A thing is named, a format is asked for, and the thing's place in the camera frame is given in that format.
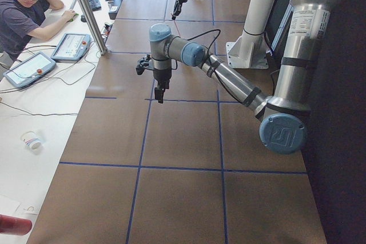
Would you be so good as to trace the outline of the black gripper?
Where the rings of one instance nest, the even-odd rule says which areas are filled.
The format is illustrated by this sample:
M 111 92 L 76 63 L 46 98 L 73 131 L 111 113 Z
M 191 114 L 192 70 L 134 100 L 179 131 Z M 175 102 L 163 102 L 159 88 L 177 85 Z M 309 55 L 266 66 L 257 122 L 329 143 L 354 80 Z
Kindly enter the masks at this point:
M 172 77 L 172 69 L 154 69 L 153 71 L 154 79 L 157 81 L 157 87 L 154 88 L 154 97 L 158 103 L 164 102 L 164 92 L 169 89 L 170 79 Z
M 182 9 L 182 4 L 186 3 L 187 1 L 188 0 L 176 0 L 175 1 L 172 17 L 177 17 L 180 15 L 181 9 Z

